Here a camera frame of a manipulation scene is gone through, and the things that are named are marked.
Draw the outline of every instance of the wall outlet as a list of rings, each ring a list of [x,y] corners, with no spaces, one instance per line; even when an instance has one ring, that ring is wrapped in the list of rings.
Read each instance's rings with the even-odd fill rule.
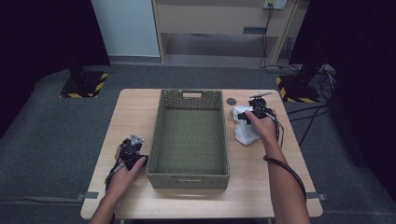
[[[271,4],[274,7],[276,0],[264,0],[262,8],[271,8]]]
[[[269,9],[272,4],[273,9],[284,9],[287,1],[288,0],[264,0],[262,8]]]

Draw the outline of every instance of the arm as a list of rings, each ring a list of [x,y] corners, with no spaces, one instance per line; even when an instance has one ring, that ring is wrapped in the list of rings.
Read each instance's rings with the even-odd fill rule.
[[[119,169],[110,181],[110,186],[106,195],[99,202],[99,205],[93,214],[90,223],[98,224],[104,223],[109,224],[113,216],[113,212],[116,208],[117,202],[122,197],[122,195],[131,186],[137,172],[142,167],[146,158],[141,158],[136,162],[134,167],[128,171],[128,169],[123,166]]]
[[[257,119],[249,111],[245,113],[262,138],[267,157],[287,164],[276,141],[274,122],[269,118]],[[268,162],[268,173],[276,223],[310,223],[304,195],[294,177],[271,162]]]

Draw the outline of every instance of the wooden tabletop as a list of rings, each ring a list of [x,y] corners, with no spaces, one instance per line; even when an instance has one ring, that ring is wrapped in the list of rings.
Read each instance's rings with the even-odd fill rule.
[[[127,89],[120,93],[110,121],[105,142],[92,175],[88,192],[98,192],[95,199],[85,199],[81,216],[91,218],[105,195],[105,179],[115,163],[117,146],[131,133],[145,139],[141,154],[148,155],[157,114],[161,90]],[[249,146],[239,143],[234,136],[235,121],[230,114],[234,105],[248,105],[249,96],[272,92],[263,98],[267,106],[276,111],[285,127],[283,153],[289,166],[303,180],[307,192],[315,192],[304,158],[291,128],[279,93],[273,90],[222,90],[227,150],[230,162],[230,181],[226,190],[209,189],[154,189],[142,168],[131,189],[119,202],[117,218],[221,218],[221,217],[273,217],[267,163],[262,159],[261,140]],[[307,200],[308,213],[319,217],[323,210],[318,199]]]

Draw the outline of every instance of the white towel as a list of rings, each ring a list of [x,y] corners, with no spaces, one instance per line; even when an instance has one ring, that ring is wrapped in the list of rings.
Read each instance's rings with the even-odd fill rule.
[[[256,139],[259,139],[259,135],[256,132],[253,124],[247,124],[245,119],[238,119],[238,114],[244,113],[246,110],[251,111],[252,106],[237,105],[231,109],[233,120],[236,121],[235,126],[235,138],[244,145],[253,143]]]

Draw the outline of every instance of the forearm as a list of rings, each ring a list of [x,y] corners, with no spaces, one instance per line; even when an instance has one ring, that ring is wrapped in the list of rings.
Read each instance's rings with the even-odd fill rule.
[[[90,224],[109,224],[113,217],[117,200],[109,195],[105,195],[99,202],[99,205],[93,214]]]
[[[263,140],[266,156],[287,161],[277,141]],[[305,198],[296,179],[284,168],[268,162],[271,200],[276,215],[276,223],[310,223]]]

